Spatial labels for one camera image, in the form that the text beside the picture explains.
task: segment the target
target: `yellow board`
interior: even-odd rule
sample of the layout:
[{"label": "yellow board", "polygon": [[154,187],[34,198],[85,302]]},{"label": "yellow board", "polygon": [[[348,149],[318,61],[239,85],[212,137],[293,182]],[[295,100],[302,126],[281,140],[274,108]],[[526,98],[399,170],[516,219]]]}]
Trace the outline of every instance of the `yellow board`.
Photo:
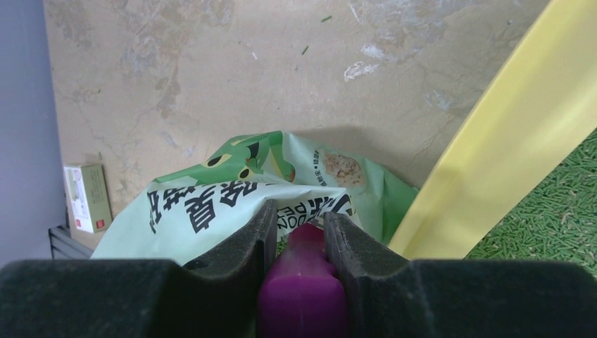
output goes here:
[{"label": "yellow board", "polygon": [[597,0],[552,0],[464,122],[389,248],[463,258],[597,127]]}]

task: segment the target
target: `purple object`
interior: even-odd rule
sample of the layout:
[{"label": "purple object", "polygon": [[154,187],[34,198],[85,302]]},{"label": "purple object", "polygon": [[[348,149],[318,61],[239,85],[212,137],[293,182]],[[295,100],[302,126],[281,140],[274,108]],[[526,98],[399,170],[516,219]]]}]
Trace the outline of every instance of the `purple object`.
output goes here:
[{"label": "purple object", "polygon": [[323,231],[306,223],[288,238],[257,300],[258,337],[348,337],[344,288],[327,261]]}]

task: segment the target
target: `snack package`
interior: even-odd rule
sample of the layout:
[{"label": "snack package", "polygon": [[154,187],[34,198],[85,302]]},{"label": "snack package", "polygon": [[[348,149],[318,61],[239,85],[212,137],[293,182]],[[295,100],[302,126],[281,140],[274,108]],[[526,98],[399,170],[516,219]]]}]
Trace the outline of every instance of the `snack package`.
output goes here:
[{"label": "snack package", "polygon": [[278,206],[278,239],[331,211],[387,244],[415,198],[382,166],[287,132],[235,137],[207,161],[156,178],[112,222],[92,258],[184,265]]}]

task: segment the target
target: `small cardboard box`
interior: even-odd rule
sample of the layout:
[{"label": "small cardboard box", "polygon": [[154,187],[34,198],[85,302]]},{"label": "small cardboard box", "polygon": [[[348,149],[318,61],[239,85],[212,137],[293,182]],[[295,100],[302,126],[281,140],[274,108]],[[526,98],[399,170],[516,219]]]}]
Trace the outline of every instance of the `small cardboard box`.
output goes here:
[{"label": "small cardboard box", "polygon": [[108,229],[112,214],[101,164],[65,165],[64,174],[75,218],[71,227],[91,233]]}]

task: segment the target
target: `green turf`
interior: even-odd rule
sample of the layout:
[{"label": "green turf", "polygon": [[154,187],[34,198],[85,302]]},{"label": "green turf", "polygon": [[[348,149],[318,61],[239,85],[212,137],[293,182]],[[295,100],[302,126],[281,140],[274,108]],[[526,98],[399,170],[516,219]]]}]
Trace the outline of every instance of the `green turf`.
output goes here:
[{"label": "green turf", "polygon": [[570,261],[597,276],[597,131],[507,214],[468,258]]}]

